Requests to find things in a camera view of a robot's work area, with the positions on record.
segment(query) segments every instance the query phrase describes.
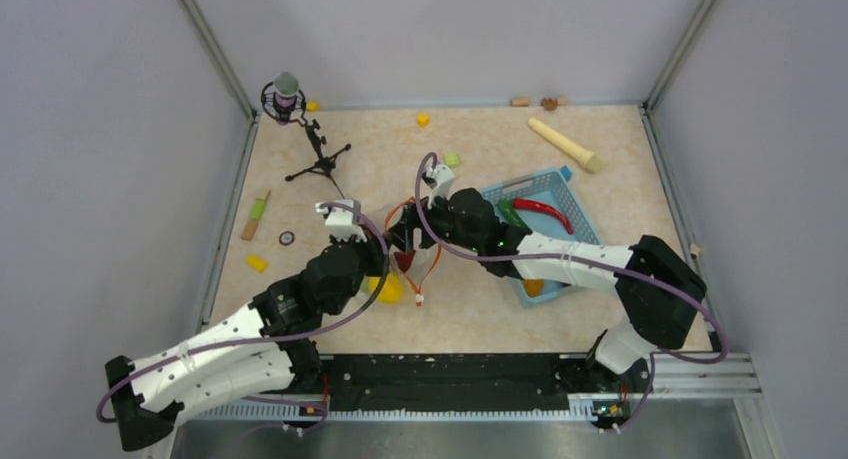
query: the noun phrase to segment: plastic basket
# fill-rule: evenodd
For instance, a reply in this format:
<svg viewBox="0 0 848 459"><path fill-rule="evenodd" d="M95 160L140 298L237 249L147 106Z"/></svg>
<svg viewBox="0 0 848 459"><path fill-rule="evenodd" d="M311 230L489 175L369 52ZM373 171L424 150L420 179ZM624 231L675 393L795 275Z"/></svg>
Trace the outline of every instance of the plastic basket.
<svg viewBox="0 0 848 459"><path fill-rule="evenodd" d="M521 219L533 231L555 239L579 241L589 244L601 243L598 232L592 225L592 221L589 220L589 216L583 210L583 206L580 205L577 197L574 196L574 193L568 187L568 183L558 169L545 169L535 174L518 177L481 189L480 193L483 195L483 198L495 206L495 213L501 220L504 220L504 218L498 211L498 201L501 199L512 200L523 197L548 204L563 213L571 223L574 234L566 232L562 224L554 217L538 212L518 210L518 215L521 216ZM563 293L576 289L573 286L567 286L560 282L545 281L541 293L536 297L530 297L524 291L521 281L510 279L510 282L515 290L515 295L525 305L549 301L559 297Z"/></svg>

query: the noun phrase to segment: green cube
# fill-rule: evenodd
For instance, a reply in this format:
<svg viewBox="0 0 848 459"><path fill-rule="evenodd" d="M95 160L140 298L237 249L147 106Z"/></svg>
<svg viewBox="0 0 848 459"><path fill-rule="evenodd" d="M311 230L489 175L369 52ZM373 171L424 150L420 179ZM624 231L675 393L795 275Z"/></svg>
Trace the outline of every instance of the green cube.
<svg viewBox="0 0 848 459"><path fill-rule="evenodd" d="M453 169L454 167L459 166L459 154L455 152L448 152L445 154L445 164L448 167Z"/></svg>
<svg viewBox="0 0 848 459"><path fill-rule="evenodd" d="M265 212L265 201L257 199L253 202L253 207L250 208L250 218L254 221L262 219L262 214Z"/></svg>

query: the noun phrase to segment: table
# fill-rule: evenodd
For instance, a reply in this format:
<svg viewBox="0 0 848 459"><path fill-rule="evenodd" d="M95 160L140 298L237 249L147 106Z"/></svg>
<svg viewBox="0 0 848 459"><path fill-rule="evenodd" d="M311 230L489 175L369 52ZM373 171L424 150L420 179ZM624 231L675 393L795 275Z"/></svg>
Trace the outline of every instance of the table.
<svg viewBox="0 0 848 459"><path fill-rule="evenodd" d="M430 124L416 124L419 113ZM642 121L634 106L568 106L553 112L530 108L463 108L430 110L326 111L309 115L321 124L331 153L350 142L334 176L345 195L382 225L385 214L413 192L415 171L429 151L440 157L459 153L454 191L485 187L511 178L567 165L570 186L606 244L634 244L642 234L665 240L680 253L671 213L660 184ZM605 168L590 174L536 135L527 119L537 117L574 141L595 151ZM284 177L311 165L315 157L303 130L279 126L263 116L244 181L235 226L227 248L211 321L216 323L268 285L297 274L328 245L315 203L338 199L324 177ZM257 191L270 189L254 239L240 239ZM281 246L284 230L295 233ZM264 273L245 259L256 254L268 262ZM489 275L476 263L443 253L423 286L423 307L407 291L397 304L375 303L361 317L337 331L316 336L318 349L329 353L506 353L586 351L605 329L624 317L617 298L578 290L533 307L524 307L506 279ZM364 295L351 299L330 324L358 308ZM686 350L708 350L700 316L686 340Z"/></svg>

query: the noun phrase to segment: black ring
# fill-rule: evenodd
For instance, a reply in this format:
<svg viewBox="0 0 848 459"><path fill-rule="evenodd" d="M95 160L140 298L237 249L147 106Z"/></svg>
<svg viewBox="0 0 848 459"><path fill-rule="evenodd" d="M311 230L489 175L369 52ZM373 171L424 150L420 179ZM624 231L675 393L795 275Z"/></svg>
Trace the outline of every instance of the black ring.
<svg viewBox="0 0 848 459"><path fill-rule="evenodd" d="M283 231L280 234L280 244L290 246L294 242L294 233L291 231Z"/></svg>

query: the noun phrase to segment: white wall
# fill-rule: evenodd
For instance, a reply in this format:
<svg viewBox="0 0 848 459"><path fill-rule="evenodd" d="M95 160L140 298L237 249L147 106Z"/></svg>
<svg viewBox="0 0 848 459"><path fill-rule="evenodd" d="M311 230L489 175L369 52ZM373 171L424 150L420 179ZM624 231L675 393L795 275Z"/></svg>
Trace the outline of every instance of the white wall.
<svg viewBox="0 0 848 459"><path fill-rule="evenodd" d="M701 0L198 0L258 106L283 70L327 106L644 99Z"/></svg>
<svg viewBox="0 0 848 459"><path fill-rule="evenodd" d="M0 457L121 457L103 364L195 325L244 121L176 0L0 0L0 44Z"/></svg>
<svg viewBox="0 0 848 459"><path fill-rule="evenodd" d="M722 0L658 112L791 457L845 457L848 0Z"/></svg>

